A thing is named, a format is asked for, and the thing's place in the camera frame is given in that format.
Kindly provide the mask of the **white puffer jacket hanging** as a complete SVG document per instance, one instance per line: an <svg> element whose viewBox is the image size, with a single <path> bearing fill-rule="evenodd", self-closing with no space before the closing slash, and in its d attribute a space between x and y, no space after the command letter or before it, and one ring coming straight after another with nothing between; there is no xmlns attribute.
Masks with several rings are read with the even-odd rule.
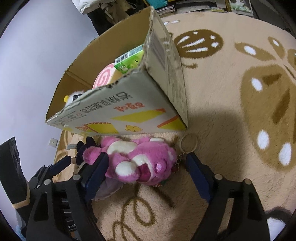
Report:
<svg viewBox="0 0 296 241"><path fill-rule="evenodd" d="M114 0L72 0L72 3L76 9L82 15L88 14L97 8L100 8L102 4L112 3Z"/></svg>

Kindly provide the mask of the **pink swirl roll plush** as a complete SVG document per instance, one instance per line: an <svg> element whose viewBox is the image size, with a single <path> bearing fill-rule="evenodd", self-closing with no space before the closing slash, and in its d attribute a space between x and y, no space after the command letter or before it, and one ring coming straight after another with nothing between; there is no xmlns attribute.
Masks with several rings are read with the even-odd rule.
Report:
<svg viewBox="0 0 296 241"><path fill-rule="evenodd" d="M114 63L110 63L101 70L96 77L92 88L95 89L97 87L112 84L121 77L122 73L114 67Z"/></svg>

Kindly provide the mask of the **beige patterned rug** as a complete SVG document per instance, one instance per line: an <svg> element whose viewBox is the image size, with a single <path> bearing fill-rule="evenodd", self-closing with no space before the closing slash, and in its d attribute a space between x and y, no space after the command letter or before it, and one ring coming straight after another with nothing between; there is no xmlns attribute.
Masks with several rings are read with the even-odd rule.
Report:
<svg viewBox="0 0 296 241"><path fill-rule="evenodd" d="M295 229L295 37L234 13L161 20L180 56L188 126L109 136L163 138L179 168L159 185L125 183L93 202L99 230L106 240L192 240L208 207L186 168L194 153L214 174L251 180L269 240L283 239Z"/></svg>

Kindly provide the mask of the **green tissue pack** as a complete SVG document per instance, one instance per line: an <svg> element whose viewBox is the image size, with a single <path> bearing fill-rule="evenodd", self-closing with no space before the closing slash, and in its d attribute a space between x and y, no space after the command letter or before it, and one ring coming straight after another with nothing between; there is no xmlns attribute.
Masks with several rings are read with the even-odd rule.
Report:
<svg viewBox="0 0 296 241"><path fill-rule="evenodd" d="M117 57L114 62L114 68L120 73L125 74L130 69L137 68L144 55L143 45L139 45L125 54Z"/></svg>

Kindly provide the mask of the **open cardboard box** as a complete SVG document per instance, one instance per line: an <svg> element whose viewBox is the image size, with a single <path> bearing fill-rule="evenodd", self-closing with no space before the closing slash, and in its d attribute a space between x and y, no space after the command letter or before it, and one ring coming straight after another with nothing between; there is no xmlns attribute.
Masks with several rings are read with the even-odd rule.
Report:
<svg viewBox="0 0 296 241"><path fill-rule="evenodd" d="M93 89L100 71L143 45L137 68ZM84 93L65 107L64 97ZM79 135L131 135L184 131L185 83L177 48L163 21L148 7L93 40L66 69L51 100L46 124Z"/></svg>

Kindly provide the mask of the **pink bear plush keychain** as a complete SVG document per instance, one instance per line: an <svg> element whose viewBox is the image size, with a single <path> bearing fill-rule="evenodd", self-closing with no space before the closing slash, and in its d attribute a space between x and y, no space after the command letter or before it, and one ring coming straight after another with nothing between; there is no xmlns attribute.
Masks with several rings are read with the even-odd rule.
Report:
<svg viewBox="0 0 296 241"><path fill-rule="evenodd" d="M124 141L105 137L100 147L88 147L82 154L83 161L94 164L100 154L106 153L109 165L106 177L123 183L156 186L178 171L181 157L163 138L141 137Z"/></svg>

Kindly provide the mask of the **stack of books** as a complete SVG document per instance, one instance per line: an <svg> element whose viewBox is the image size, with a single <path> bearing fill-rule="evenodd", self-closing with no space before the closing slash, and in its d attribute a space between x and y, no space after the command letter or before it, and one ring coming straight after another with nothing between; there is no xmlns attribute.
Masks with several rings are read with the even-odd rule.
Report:
<svg viewBox="0 0 296 241"><path fill-rule="evenodd" d="M172 14L175 12L175 6L174 5L170 5L170 6L165 6L163 8L157 9L156 12L160 15L167 15L167 14Z"/></svg>

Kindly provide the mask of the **lower wall outlet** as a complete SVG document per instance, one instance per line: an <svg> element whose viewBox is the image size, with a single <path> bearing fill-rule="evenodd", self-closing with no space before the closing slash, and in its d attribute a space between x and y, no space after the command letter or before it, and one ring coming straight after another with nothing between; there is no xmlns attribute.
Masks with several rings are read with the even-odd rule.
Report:
<svg viewBox="0 0 296 241"><path fill-rule="evenodd" d="M53 147L53 148L56 148L57 147L57 144L58 144L58 140L55 139L55 138L50 138L50 141L49 141L49 146Z"/></svg>

